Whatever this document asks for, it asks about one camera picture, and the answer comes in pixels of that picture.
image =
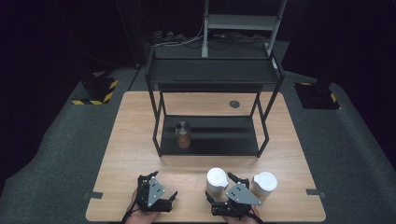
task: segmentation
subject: yellow and black hazard tape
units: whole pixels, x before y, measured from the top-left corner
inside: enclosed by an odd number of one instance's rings
[[[113,96],[113,92],[116,89],[118,80],[114,80],[110,87],[108,88],[108,93],[103,100],[94,100],[94,99],[72,99],[73,105],[104,105],[107,104],[111,97]]]
[[[307,82],[302,82],[302,83],[300,83],[301,85],[305,85],[305,86],[312,86],[312,83],[307,83]],[[331,95],[330,95],[330,97],[332,97],[332,102],[333,103],[336,103],[337,102],[337,98],[335,98],[335,95],[334,95],[334,93],[332,93]]]

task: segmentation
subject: jar lid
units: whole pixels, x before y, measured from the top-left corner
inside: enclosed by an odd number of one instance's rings
[[[186,135],[190,132],[190,124],[186,121],[180,121],[176,125],[176,133],[180,135]]]

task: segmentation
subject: cable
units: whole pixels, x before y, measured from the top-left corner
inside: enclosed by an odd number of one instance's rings
[[[60,8],[59,5],[58,5],[58,2],[57,2],[56,0],[54,0],[54,3],[55,3],[56,8],[58,9],[59,13],[61,14],[62,20],[64,21],[64,25],[66,26],[68,32],[69,32],[70,35],[72,36],[73,41],[75,42],[75,44],[76,44],[76,46],[78,47],[78,50],[79,50],[79,51],[81,51],[81,52],[84,53],[85,55],[87,55],[87,56],[93,58],[94,60],[96,60],[96,61],[98,61],[98,62],[100,62],[100,63],[106,63],[106,64],[108,64],[108,65],[111,65],[111,66],[114,66],[114,67],[118,67],[118,68],[132,68],[132,67],[120,66],[120,65],[117,65],[117,64],[114,64],[114,63],[109,63],[109,62],[103,61],[103,60],[98,59],[97,57],[91,55],[89,52],[85,51],[85,50],[78,44],[78,42],[77,42],[77,40],[76,40],[76,37],[74,36],[74,34],[73,34],[73,32],[72,32],[72,29],[70,28],[69,24],[67,23],[67,20],[66,20],[66,18],[64,17],[64,14],[62,13],[61,8]]]
[[[227,5],[225,5],[223,11],[221,12],[221,14],[224,14],[225,11],[228,9],[228,5],[230,5],[231,0],[228,0]]]
[[[125,35],[128,39],[128,45],[129,45],[129,49],[131,50],[131,55],[134,55],[134,49],[132,48],[132,45],[131,45],[131,38],[129,37],[128,32],[126,30],[125,21],[124,21],[123,17],[121,16],[120,5],[119,5],[119,1],[117,1],[117,0],[116,0],[116,5],[117,5],[117,11],[119,12],[119,15],[120,15],[120,18],[122,21],[122,27],[123,27]]]
[[[207,46],[210,47],[211,49],[214,49],[214,50],[224,50],[224,49],[227,49],[227,48],[229,48],[230,46],[233,45],[233,39],[232,39],[232,38],[227,38],[227,39],[224,39],[224,40],[231,41],[231,42],[230,42],[226,47],[224,47],[224,48],[217,49],[217,48],[214,48],[213,46],[210,46],[209,43],[207,43]]]
[[[192,46],[189,46],[187,44],[183,44],[183,46],[188,48],[188,49],[200,49],[202,47],[202,43],[199,46],[197,46],[197,47],[192,47]]]
[[[229,37],[233,38],[233,41],[235,44],[255,44],[255,43],[259,43],[259,42],[268,40],[265,37],[257,37],[256,39],[253,39],[252,41],[244,42],[244,41],[238,41],[238,40],[242,40],[242,39],[246,38],[247,37],[246,35],[241,35],[238,37],[233,37],[232,35],[229,35]]]
[[[139,74],[141,68],[142,68],[142,66],[140,65],[139,68],[137,69],[137,72],[134,74],[134,78],[132,79],[132,82],[131,82],[131,84],[130,84],[129,87],[128,87],[128,91],[131,90],[132,85],[134,84],[134,80],[136,79],[137,74]]]
[[[128,217],[131,216],[131,214],[132,214],[133,212],[140,210],[140,208],[137,208],[137,209],[135,209],[135,210],[132,210],[132,209],[134,209],[134,206],[135,206],[136,203],[137,203],[137,197],[139,196],[139,194],[140,194],[140,192],[141,192],[142,190],[143,190],[143,188],[142,188],[141,190],[139,190],[139,191],[136,193],[136,197],[134,198],[134,202],[132,203],[131,208],[130,208],[130,209],[125,213],[125,215],[123,216],[121,224],[125,224],[125,223],[126,223],[126,220],[128,219]]]
[[[181,46],[181,45],[189,44],[195,40],[201,39],[203,36],[200,34],[201,34],[202,30],[204,29],[204,24],[205,24],[205,6],[204,6],[204,14],[203,14],[203,18],[202,18],[202,23],[201,23],[201,29],[199,30],[198,35],[195,38],[193,38],[192,40],[186,41],[186,42],[173,41],[173,42],[156,44],[156,45],[153,45],[152,47],[158,48],[158,47],[162,47],[162,46],[164,46],[164,47]]]

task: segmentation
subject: black curtain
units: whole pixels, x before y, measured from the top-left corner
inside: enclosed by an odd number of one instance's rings
[[[146,62],[138,0],[53,1],[92,72]]]
[[[1,187],[35,156],[84,64],[54,1],[1,1],[0,17]]]
[[[333,60],[331,79],[347,93],[393,166],[395,40],[392,0],[312,0],[283,61],[286,70],[321,78]]]

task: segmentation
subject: paper cup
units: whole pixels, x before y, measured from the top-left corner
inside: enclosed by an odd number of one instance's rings
[[[221,194],[228,186],[227,174],[220,168],[209,170],[206,175],[206,189],[212,195]]]
[[[256,196],[266,197],[277,187],[276,177],[268,172],[262,172],[253,177],[253,193]]]

